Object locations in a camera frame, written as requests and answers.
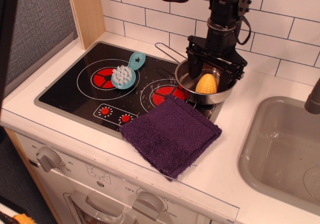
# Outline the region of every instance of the red burner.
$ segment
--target red burner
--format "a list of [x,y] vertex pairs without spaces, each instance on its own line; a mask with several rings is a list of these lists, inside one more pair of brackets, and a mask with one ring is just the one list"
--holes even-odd
[[172,94],[181,100],[185,100],[186,96],[184,91],[181,89],[181,86],[164,86],[156,89],[153,93],[152,100],[155,105],[160,105],[162,102],[165,101],[165,95]]
[[111,75],[113,73],[113,68],[104,68],[97,71],[93,77],[93,84],[100,89],[110,89],[115,86],[111,82]]

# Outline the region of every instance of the stove top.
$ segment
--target stove top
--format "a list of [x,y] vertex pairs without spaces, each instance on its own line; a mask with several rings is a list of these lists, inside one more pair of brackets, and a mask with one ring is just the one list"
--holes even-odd
[[[135,71],[134,85],[125,90],[115,88],[111,82],[113,69],[127,66],[134,52],[104,42],[97,43],[46,88],[35,99],[35,104],[121,137],[119,127],[154,109],[164,101],[165,95],[173,94],[186,100],[175,79],[177,64],[148,55],[143,66]],[[190,105],[208,118],[216,108],[216,105],[195,105],[192,102]]]

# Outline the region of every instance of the purple washcloth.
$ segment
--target purple washcloth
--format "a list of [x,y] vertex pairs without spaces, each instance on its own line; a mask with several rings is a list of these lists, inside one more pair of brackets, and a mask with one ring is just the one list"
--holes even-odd
[[222,130],[183,100],[165,101],[120,128],[125,140],[160,173],[176,179]]

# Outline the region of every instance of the yellow corn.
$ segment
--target yellow corn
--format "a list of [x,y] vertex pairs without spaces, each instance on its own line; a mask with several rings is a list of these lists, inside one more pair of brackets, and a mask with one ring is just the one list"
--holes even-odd
[[195,92],[201,94],[215,94],[218,91],[216,78],[212,74],[205,74],[196,85]]

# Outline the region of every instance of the sink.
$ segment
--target sink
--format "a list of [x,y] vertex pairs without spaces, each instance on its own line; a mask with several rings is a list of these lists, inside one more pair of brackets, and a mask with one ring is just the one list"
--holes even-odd
[[238,167],[258,192],[320,216],[320,115],[304,104],[284,96],[262,101]]

